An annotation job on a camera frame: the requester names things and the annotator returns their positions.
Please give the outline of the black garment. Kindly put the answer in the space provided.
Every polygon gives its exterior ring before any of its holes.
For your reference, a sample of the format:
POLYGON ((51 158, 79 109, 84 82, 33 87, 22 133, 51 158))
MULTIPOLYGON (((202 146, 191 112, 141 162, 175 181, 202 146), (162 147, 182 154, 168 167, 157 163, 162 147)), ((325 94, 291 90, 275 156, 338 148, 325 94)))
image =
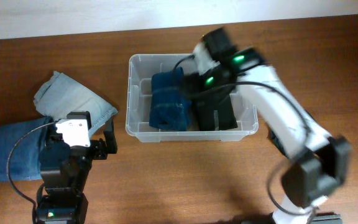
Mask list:
POLYGON ((238 127, 230 95, 193 100, 193 112, 200 131, 224 131, 238 127))

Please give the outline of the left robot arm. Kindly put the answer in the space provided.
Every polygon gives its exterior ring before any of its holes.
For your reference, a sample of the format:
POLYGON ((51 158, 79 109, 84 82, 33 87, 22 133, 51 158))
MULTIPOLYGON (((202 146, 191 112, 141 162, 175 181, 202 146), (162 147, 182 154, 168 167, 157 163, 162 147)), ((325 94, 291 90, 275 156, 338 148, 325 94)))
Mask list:
POLYGON ((94 160, 117 153, 114 123, 109 118, 104 138, 91 140, 88 111, 73 111, 47 131, 39 154, 43 184, 37 191, 36 223, 84 223, 88 200, 83 193, 94 160))

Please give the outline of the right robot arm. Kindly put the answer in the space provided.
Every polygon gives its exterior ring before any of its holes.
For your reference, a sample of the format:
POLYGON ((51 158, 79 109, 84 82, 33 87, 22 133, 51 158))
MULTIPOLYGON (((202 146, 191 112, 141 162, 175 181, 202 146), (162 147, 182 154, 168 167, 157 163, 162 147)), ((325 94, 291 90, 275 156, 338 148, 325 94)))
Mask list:
POLYGON ((320 206, 347 176, 351 144, 334 137, 303 109, 279 79, 274 67, 254 48, 239 50, 223 28, 205 34, 191 54, 197 71, 181 82, 193 101, 204 130, 231 129, 230 94, 251 102, 269 128, 268 138, 285 156, 269 174, 267 186, 281 173, 285 193, 275 211, 257 223, 341 223, 320 206))

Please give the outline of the navy blue garment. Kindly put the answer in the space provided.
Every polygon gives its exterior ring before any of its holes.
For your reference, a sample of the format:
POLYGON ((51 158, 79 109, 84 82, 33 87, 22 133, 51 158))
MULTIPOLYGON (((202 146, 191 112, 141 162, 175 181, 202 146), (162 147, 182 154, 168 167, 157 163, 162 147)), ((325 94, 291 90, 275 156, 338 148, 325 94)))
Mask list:
POLYGON ((151 127, 166 131, 186 131, 191 126, 191 101, 179 91, 180 80, 183 77, 181 67, 177 67, 175 72, 171 70, 152 76, 152 101, 149 113, 151 127))

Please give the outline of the dark grey garment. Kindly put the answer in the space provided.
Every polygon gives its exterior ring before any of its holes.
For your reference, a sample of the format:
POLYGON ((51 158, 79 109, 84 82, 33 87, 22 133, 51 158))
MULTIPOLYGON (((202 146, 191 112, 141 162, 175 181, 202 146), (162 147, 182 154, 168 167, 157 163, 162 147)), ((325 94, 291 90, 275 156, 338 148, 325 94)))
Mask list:
POLYGON ((267 135, 267 139, 279 150, 279 152, 285 156, 288 157, 284 147, 282 146, 279 138, 277 137, 277 135, 274 133, 274 131, 268 127, 268 135, 267 135))

